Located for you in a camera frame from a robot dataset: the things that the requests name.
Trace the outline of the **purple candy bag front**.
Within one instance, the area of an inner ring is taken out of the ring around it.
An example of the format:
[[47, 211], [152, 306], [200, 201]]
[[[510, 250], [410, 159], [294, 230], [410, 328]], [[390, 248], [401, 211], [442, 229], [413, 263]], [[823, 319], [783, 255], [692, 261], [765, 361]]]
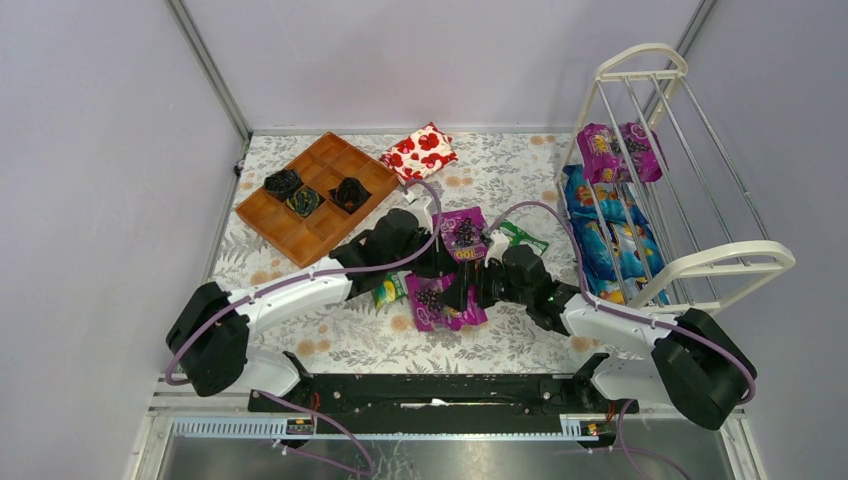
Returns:
[[439, 299], [439, 295], [454, 283], [455, 277], [455, 274], [449, 274], [424, 278], [412, 273], [405, 276], [407, 297], [419, 331], [433, 331], [436, 327], [459, 331], [466, 326], [479, 326], [488, 321], [486, 312], [476, 303], [476, 292], [473, 289], [468, 291], [468, 305], [463, 311], [453, 309]]

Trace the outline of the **purple candy bag carried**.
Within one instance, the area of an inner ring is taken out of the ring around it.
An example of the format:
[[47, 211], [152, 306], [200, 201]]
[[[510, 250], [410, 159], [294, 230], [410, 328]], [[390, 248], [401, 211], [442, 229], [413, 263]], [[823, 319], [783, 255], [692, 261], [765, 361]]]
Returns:
[[[648, 131], [641, 124], [619, 124], [630, 163], [643, 183], [662, 178], [659, 157], [652, 148]], [[584, 178], [592, 184], [631, 182], [631, 171], [615, 130], [611, 126], [590, 123], [577, 134], [583, 158]]]

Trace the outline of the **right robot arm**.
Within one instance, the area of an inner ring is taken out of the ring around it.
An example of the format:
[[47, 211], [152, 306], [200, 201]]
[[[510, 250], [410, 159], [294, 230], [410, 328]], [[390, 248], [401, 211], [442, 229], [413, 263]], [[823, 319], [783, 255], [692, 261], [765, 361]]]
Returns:
[[670, 405], [695, 425], [716, 430], [755, 394], [753, 365], [705, 311], [651, 315], [601, 301], [555, 279], [526, 246], [509, 247], [498, 259], [460, 263], [437, 300], [458, 311], [521, 305], [546, 331], [632, 353], [630, 360], [595, 356], [572, 376], [609, 401]]

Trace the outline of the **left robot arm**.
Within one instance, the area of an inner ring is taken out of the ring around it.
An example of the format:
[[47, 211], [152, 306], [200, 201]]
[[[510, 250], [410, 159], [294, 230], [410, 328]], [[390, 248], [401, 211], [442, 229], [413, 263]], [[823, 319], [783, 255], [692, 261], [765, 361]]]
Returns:
[[294, 360], [252, 342], [293, 318], [375, 290], [423, 256], [437, 256], [443, 220], [443, 212], [393, 209], [373, 229], [293, 274], [241, 290], [215, 282], [198, 287], [166, 336], [173, 354], [166, 383], [189, 385], [200, 397], [233, 389], [286, 395], [302, 377]]

